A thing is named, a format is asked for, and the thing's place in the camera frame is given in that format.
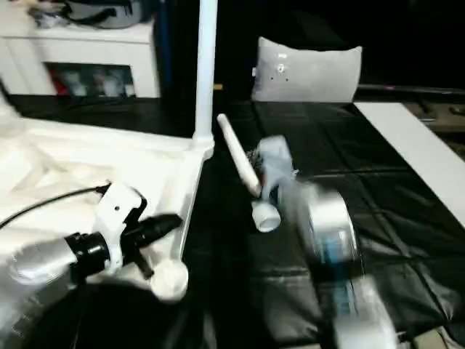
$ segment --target white cabinet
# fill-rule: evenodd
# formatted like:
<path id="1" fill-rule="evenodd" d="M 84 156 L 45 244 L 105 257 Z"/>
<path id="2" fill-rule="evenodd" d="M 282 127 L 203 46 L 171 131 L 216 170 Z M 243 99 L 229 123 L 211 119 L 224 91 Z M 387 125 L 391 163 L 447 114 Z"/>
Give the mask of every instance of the white cabinet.
<path id="1" fill-rule="evenodd" d="M 36 29 L 21 9 L 0 4 L 0 74 L 12 94 L 55 95 L 48 65 L 125 68 L 137 97 L 159 97 L 154 22 L 126 29 Z"/>

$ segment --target white pole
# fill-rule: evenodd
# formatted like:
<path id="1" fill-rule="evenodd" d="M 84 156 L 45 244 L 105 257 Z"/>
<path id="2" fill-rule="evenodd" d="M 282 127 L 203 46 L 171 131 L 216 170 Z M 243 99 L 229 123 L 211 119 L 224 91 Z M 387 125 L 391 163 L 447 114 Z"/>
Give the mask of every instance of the white pole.
<path id="1" fill-rule="evenodd" d="M 201 0 L 198 21 L 197 96 L 193 139 L 213 150 L 211 133 L 218 0 Z"/>

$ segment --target black leather surface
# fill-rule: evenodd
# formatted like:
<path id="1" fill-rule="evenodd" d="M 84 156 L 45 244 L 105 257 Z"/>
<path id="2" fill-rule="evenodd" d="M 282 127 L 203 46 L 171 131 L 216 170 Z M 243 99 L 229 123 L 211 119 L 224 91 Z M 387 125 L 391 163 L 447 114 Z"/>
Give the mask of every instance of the black leather surface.
<path id="1" fill-rule="evenodd" d="M 43 119 L 168 135 L 193 131 L 192 111 L 174 115 L 152 100 L 81 106 L 43 97 L 14 101 L 25 115 Z M 375 278 L 399 333 L 414 335 L 464 319 L 464 229 L 355 107 L 244 102 L 217 111 L 227 113 L 246 150 L 265 135 L 285 135 L 299 175 L 341 192 L 365 270 Z M 317 342 L 321 314 L 299 240 L 285 227 L 255 231 L 248 194 L 216 125 L 214 133 L 215 154 L 204 165 L 184 254 L 190 285 L 182 309 L 189 316 L 173 334 L 186 340 L 162 347 Z M 100 302 L 114 294 L 108 291 Z M 155 308 L 121 303 L 118 312 L 130 322 L 157 324 Z M 99 333 L 98 326 L 88 326 L 80 335 Z"/>

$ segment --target white pillow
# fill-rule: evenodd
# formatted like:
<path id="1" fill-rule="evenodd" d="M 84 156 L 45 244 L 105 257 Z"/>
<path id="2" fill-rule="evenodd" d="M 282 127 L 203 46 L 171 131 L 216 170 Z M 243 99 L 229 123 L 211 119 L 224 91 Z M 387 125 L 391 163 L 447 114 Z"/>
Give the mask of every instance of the white pillow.
<path id="1" fill-rule="evenodd" d="M 351 102 L 361 62 L 362 47 L 319 52 L 292 49 L 260 37 L 252 99 Z"/>

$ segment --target black cable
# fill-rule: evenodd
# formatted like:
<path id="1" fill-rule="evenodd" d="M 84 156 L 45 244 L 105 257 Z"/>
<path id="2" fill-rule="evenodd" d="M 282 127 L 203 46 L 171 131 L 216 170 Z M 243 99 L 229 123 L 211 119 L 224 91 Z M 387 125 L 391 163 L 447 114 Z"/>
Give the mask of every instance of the black cable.
<path id="1" fill-rule="evenodd" d="M 40 201 L 37 204 L 31 205 L 29 207 L 26 207 L 25 209 L 22 209 L 19 212 L 16 212 L 15 214 L 12 214 L 7 219 L 5 219 L 3 222 L 0 222 L 0 229 L 5 227 L 5 225 L 10 224 L 13 220 L 16 220 L 17 218 L 21 217 L 22 215 L 28 213 L 29 211 L 32 211 L 33 209 L 38 209 L 39 207 L 45 206 L 47 204 L 51 204 L 53 202 L 62 200 L 64 198 L 70 198 L 71 196 L 77 196 L 77 195 L 81 195 L 81 194 L 85 194 L 85 193 L 95 192 L 95 193 L 99 193 L 99 194 L 104 194 L 107 191 L 109 186 L 110 185 L 102 185 L 102 186 L 99 186 L 99 187 L 78 189 L 78 190 L 71 191 L 71 192 L 66 193 L 66 194 L 55 196 L 54 198 L 48 198 L 47 200 Z"/>

